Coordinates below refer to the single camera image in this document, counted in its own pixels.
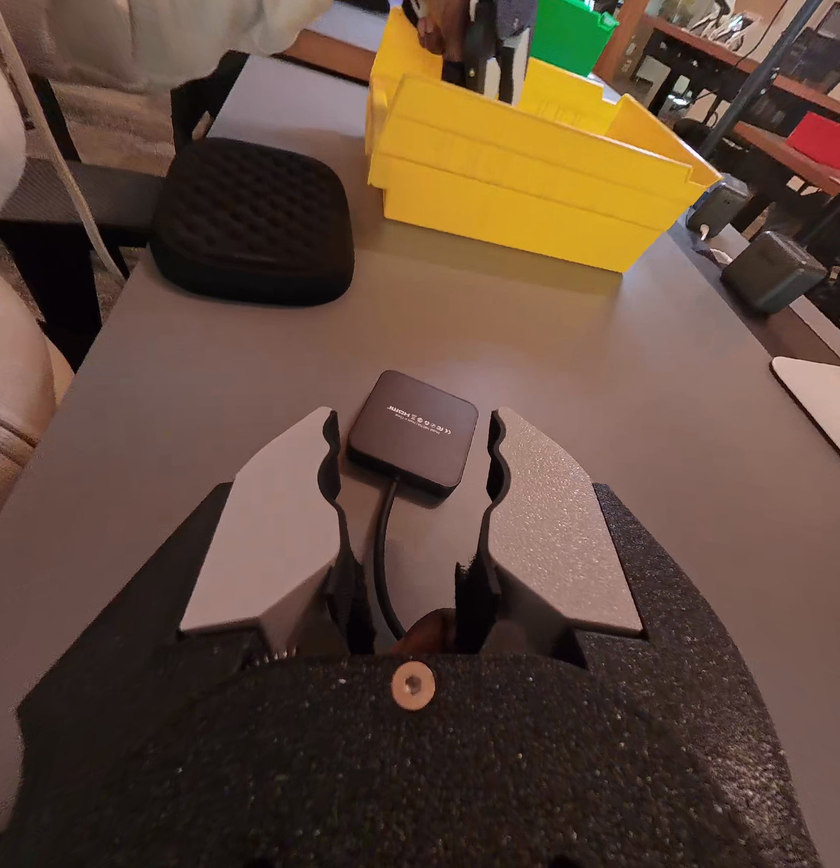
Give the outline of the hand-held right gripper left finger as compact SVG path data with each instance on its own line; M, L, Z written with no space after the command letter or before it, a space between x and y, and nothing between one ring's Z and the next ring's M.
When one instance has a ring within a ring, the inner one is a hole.
M374 652L366 581L338 503L340 449L338 414L322 406L235 476L183 633L253 629L273 657Z

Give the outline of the yellow plastic bin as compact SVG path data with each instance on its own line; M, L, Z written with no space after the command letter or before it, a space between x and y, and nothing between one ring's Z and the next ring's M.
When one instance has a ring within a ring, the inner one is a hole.
M516 106L443 81L400 8L365 125L386 218L618 274L721 179L630 95L542 60Z

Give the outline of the black square hub with cable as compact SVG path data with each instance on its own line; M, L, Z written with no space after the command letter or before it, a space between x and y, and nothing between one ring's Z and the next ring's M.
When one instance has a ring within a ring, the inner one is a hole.
M396 495L409 490L439 503L458 487L478 420L469 401L394 370L375 382L353 423L346 457L386 480L372 536L375 598L391 635L406 630L386 576L386 541Z

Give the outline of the person's left forearm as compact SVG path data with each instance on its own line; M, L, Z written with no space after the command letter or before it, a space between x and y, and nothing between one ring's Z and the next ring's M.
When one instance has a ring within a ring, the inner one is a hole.
M124 92L172 90L215 71L230 51L290 48L332 1L57 1L45 22L63 77Z

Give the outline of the grey desk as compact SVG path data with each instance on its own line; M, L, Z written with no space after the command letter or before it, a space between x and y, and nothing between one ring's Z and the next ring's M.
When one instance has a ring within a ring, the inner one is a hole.
M389 369L479 410L456 492L389 525L405 625L451 604L510 407L606 483L740 649L825 866L840 866L840 457L770 354L669 235L623 276L385 220L368 91L253 58L211 132L339 175L349 291L304 310L180 292L143 255L0 515L0 828L14 710L218 483L320 406L343 434Z
M389 12L366 2L334 2L276 59L367 87Z

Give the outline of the wooden office desk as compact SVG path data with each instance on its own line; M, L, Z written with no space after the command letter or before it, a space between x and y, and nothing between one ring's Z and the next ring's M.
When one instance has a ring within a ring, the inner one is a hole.
M642 27L649 33L641 60L652 58L668 69L648 109L658 115L674 86L684 78L691 92L712 92L733 103L741 86L757 68L751 59L740 59L721 45L699 38L661 18L643 15ZM840 101L783 75L777 75L767 90L744 113L744 123L780 136L789 135L808 112L840 123Z
M738 123L725 143L725 173L746 184L751 193L732 222L740 233L768 211L798 226L816 217L840 193L840 169L811 160L782 136Z

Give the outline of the person's left hand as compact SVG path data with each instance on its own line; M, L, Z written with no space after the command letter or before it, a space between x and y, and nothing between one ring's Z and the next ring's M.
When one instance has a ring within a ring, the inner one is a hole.
M419 44L445 61L463 63L471 1L409 1Z

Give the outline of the person's right hand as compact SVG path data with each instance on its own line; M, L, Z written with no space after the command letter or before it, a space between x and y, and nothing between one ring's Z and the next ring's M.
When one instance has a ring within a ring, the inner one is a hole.
M400 658L420 658L458 652L455 609L436 609L420 618L386 652Z

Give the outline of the green plastic bin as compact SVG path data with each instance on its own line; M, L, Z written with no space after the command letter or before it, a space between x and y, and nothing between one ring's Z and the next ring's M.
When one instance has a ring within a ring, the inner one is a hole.
M530 57L587 77L617 27L595 2L539 1Z

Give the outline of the black light tripod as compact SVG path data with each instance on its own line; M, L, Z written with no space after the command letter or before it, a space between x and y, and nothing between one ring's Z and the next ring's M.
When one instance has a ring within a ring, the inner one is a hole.
M820 5L821 1L804 1L802 3L802 6L796 11L787 27L784 28L769 53L742 84L736 98L729 104L729 107L718 123L710 130L703 146L699 150L699 155L706 162L710 162L710 158L718 147L719 142L737 124L749 105L772 84L778 74L783 57Z

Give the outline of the black wrist rest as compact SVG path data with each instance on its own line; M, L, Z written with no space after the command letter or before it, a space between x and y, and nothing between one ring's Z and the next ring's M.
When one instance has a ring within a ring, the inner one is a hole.
M178 151L148 248L160 274L185 292L269 307L332 302L355 266L349 201L330 167L223 138Z

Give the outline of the black board on stand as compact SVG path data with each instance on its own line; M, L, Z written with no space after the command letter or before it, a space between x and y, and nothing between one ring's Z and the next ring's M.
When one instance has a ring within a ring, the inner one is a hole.
M840 366L778 356L770 369L840 454Z

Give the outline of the person's white hoodie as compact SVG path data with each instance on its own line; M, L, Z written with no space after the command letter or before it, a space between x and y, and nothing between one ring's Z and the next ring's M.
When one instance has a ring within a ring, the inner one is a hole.
M14 38L47 40L52 63L70 81L121 83L132 68L127 2L10 2L3 11ZM44 322L56 327L61 352L35 315L0 274L0 512L32 458L73 374L67 359L96 334L100 307L89 241L76 226L47 226L40 240L32 224L7 240Z

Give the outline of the red plastic bin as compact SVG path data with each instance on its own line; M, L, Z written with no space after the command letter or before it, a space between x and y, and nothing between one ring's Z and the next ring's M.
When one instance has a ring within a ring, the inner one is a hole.
M801 155L840 171L840 123L808 112L786 139Z

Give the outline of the dark grey cube device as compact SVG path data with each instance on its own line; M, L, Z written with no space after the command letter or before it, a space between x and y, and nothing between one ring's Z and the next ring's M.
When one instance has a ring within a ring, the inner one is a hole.
M789 236L765 231L721 270L721 283L751 312L770 316L815 288L827 269Z

